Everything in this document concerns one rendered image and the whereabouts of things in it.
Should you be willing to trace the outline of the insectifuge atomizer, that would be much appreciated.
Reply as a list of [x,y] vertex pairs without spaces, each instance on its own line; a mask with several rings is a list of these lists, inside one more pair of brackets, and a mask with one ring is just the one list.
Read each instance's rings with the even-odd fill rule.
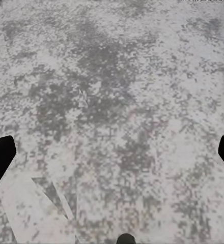
[[117,239],[117,244],[137,244],[137,241],[131,234],[124,233]]

